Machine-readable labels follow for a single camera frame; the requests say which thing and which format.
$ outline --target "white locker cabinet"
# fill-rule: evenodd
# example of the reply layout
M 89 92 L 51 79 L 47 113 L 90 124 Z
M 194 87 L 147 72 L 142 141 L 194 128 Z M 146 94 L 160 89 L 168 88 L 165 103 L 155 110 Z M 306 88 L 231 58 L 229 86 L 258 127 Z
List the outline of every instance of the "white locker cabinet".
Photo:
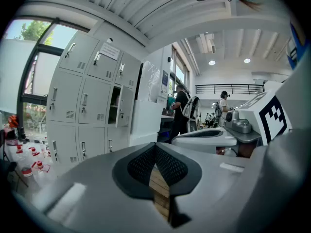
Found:
M 49 146 L 57 175 L 62 175 L 79 164 L 75 142 L 75 127 L 49 121 Z
M 136 89 L 140 61 L 124 52 L 118 66 L 115 83 Z
M 82 161 L 105 154 L 105 128 L 79 126 L 79 148 Z
M 128 131 L 129 127 L 123 128 L 107 128 L 107 149 L 109 152 L 114 152 L 128 146 Z
M 86 78 L 80 99 L 79 123 L 105 124 L 111 85 Z
M 124 127 L 130 123 L 131 106 L 134 91 L 124 85 L 121 87 L 116 127 Z
M 63 56 L 59 67 L 84 73 L 98 42 L 99 40 L 93 37 L 76 33 L 65 49 L 66 54 Z
M 56 71 L 47 100 L 47 119 L 75 122 L 75 113 L 82 77 Z
M 99 51 L 94 51 L 87 74 L 89 76 L 112 82 L 113 74 L 115 73 L 118 62 L 120 62 L 121 56 L 122 54 L 119 53 L 118 60 L 114 60 L 99 53 Z

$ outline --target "sky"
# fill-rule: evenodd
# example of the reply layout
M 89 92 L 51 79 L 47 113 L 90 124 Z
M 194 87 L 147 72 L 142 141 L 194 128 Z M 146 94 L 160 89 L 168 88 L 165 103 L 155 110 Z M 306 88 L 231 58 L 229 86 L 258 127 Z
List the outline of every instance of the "sky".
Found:
M 13 39 L 15 36 L 20 36 L 22 25 L 26 23 L 27 28 L 32 21 L 33 20 L 14 20 L 6 31 L 6 39 Z M 51 46 L 61 49 L 64 49 L 66 47 L 73 35 L 77 32 L 77 30 L 75 29 L 62 25 L 57 25 L 53 31 L 54 35 L 52 36 L 53 40 Z

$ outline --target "open locker door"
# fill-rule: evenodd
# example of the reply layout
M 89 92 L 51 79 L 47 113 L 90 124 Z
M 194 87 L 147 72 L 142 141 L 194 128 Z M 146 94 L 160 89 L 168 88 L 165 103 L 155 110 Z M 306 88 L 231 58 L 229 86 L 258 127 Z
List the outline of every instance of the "open locker door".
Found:
M 117 127 L 125 127 L 130 123 L 130 113 L 131 113 L 131 105 L 133 99 L 134 92 L 132 89 L 122 85 L 119 104 L 118 104 L 118 112 L 117 112 L 117 120 L 116 120 L 116 128 Z

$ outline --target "paper notice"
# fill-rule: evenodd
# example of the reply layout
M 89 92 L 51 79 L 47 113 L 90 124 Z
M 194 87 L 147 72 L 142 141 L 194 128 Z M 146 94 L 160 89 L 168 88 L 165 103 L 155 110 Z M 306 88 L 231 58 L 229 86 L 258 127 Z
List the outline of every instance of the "paper notice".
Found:
M 99 53 L 106 55 L 114 60 L 118 59 L 120 50 L 117 48 L 114 48 L 113 46 L 109 45 L 108 43 L 104 43 Z

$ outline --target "person in white shirt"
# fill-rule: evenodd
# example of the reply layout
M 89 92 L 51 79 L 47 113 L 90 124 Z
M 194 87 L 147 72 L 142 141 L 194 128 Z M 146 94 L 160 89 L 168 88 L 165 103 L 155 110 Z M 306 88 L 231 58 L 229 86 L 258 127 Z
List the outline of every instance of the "person in white shirt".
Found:
M 227 103 L 228 93 L 226 91 L 223 91 L 220 97 L 221 99 L 219 101 L 219 108 L 222 111 L 222 114 L 219 117 L 218 125 L 219 127 L 222 127 L 225 123 L 225 118 L 227 116 L 227 112 L 230 110 L 230 107 L 228 106 L 228 103 Z

